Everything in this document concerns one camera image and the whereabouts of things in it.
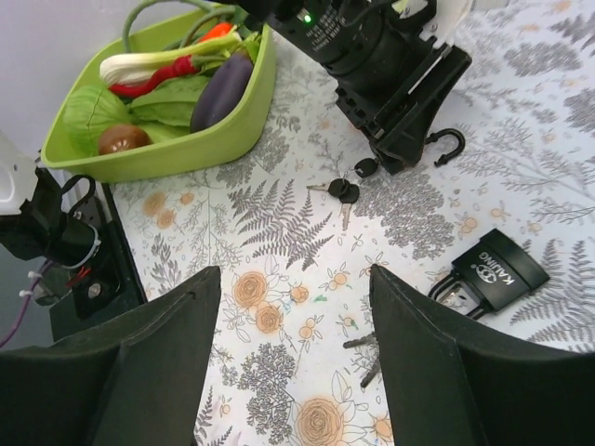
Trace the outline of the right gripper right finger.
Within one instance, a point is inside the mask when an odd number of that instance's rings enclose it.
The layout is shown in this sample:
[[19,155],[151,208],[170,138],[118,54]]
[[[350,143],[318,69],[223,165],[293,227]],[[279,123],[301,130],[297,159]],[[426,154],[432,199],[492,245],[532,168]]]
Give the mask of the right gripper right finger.
[[593,443],[592,354],[503,334],[378,266],[369,300],[396,444]]

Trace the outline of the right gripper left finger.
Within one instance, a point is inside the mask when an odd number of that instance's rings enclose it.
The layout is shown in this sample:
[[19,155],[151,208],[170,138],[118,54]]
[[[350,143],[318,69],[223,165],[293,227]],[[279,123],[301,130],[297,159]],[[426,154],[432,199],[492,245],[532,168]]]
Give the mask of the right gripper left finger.
[[207,267],[50,347],[2,353],[2,444],[195,444],[220,280]]

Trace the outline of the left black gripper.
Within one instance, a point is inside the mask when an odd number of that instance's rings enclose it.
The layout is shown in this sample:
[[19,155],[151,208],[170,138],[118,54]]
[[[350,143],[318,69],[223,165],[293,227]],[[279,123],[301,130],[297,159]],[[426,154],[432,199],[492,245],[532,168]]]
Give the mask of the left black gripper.
[[337,106],[368,138],[390,175],[414,167],[435,116],[471,64],[422,29],[352,27],[334,49]]

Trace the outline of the black key bunch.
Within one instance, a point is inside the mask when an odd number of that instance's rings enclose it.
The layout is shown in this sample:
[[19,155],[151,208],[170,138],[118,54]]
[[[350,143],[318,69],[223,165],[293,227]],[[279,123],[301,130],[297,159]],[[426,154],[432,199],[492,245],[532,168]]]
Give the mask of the black key bunch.
[[[377,171],[378,166],[377,158],[365,158],[355,165],[354,172],[359,178],[371,177]],[[309,185],[307,190],[326,192],[340,202],[339,213],[342,230],[346,231],[350,225],[351,208],[360,198],[360,187],[344,177],[338,177],[322,184]]]
[[366,389],[381,370],[376,334],[372,332],[360,338],[348,340],[342,347],[355,351],[351,363],[357,371],[364,372],[360,387]]

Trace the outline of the black padlock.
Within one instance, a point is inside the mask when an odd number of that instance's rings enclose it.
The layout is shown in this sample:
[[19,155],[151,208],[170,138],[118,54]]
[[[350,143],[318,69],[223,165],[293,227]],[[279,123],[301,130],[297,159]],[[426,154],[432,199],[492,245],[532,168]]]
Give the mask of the black padlock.
[[536,291],[548,280],[546,271],[525,250],[493,229],[451,263],[450,272],[430,288],[428,297],[440,302],[447,292],[461,287],[477,302],[467,313],[477,321]]

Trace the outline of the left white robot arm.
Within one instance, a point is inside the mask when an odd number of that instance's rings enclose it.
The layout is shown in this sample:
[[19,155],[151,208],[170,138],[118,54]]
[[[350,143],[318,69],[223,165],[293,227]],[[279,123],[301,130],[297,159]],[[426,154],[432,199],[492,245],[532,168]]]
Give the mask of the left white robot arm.
[[430,124],[471,63],[450,40],[472,9],[469,1],[429,1],[411,16],[396,1],[201,1],[198,7],[197,28],[225,17],[231,29],[199,43],[186,35],[177,48],[153,53],[133,52],[124,34],[112,62],[137,63],[145,77],[101,83],[105,95],[126,105],[177,76],[210,72],[188,135],[101,157],[103,128],[86,125],[72,136],[83,158],[65,165],[74,178],[131,181],[242,157],[257,143],[265,115],[256,93],[272,93],[271,32],[336,80],[337,106],[365,135],[380,165],[397,174],[419,162]]

